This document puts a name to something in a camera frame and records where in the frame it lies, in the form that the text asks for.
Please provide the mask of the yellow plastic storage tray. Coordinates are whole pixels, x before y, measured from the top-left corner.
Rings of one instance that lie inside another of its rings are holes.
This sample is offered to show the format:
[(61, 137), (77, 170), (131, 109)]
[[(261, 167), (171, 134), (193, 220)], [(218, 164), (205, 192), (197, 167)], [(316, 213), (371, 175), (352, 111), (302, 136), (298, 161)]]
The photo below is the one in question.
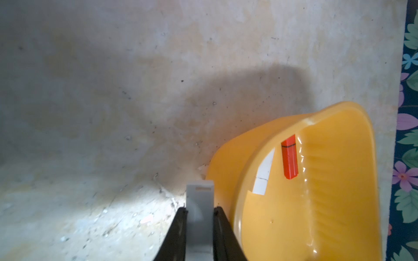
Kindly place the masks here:
[[(293, 135), (298, 176), (286, 179), (281, 143)], [(272, 149), (266, 193), (254, 194)], [(357, 103), (249, 130), (214, 154), (206, 178), (249, 261), (382, 259), (374, 133)]]

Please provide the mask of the light grey usb flash drive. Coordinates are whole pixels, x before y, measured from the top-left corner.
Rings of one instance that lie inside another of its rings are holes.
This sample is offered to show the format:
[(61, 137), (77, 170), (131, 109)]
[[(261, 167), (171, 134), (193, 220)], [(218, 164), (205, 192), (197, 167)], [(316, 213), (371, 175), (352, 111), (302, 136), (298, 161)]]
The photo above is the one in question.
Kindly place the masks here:
[(213, 260), (214, 182), (195, 181), (186, 189), (187, 261)]

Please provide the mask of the white usb flash drive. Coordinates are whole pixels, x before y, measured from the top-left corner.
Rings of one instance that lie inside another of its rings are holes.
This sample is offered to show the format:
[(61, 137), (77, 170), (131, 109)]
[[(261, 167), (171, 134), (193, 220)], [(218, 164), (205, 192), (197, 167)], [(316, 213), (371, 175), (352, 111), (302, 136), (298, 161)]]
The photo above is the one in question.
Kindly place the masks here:
[(252, 193), (257, 195), (265, 195), (273, 164), (274, 154), (275, 149), (272, 149), (259, 165)]

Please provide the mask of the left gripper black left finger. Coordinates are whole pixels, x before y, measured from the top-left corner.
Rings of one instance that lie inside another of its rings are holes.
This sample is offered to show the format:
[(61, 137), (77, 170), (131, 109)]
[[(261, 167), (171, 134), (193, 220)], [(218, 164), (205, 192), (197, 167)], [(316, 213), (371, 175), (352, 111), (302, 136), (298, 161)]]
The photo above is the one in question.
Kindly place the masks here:
[(154, 261), (185, 261), (187, 214), (185, 207), (177, 210)]

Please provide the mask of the red usb flash drive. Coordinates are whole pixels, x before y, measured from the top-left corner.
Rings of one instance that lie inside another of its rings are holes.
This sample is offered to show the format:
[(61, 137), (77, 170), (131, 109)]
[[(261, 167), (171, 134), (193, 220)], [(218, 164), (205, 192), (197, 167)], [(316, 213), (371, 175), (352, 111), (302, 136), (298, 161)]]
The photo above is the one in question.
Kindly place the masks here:
[(293, 179), (298, 176), (296, 136), (293, 135), (281, 143), (284, 176)]

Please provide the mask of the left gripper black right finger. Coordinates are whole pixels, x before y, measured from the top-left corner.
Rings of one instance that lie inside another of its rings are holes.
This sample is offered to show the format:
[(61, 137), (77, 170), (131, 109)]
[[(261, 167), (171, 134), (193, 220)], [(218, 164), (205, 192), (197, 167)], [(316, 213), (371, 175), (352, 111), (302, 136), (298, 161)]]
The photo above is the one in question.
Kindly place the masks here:
[(222, 207), (214, 208), (213, 260), (247, 261)]

